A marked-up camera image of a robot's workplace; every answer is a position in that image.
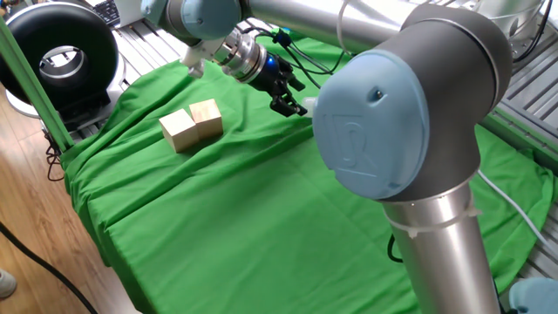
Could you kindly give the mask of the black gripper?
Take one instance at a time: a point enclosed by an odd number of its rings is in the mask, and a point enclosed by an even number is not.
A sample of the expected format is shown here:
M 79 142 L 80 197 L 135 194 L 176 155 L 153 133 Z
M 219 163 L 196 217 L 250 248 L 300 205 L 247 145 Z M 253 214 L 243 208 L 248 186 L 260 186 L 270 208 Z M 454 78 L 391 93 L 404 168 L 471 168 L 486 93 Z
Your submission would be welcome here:
M 249 83 L 257 91 L 274 94 L 269 107 L 284 117 L 293 114 L 305 115 L 308 110 L 299 105 L 290 95 L 289 86 L 300 92 L 306 85 L 293 73 L 293 67 L 282 57 L 276 54 L 267 54 L 262 69 Z

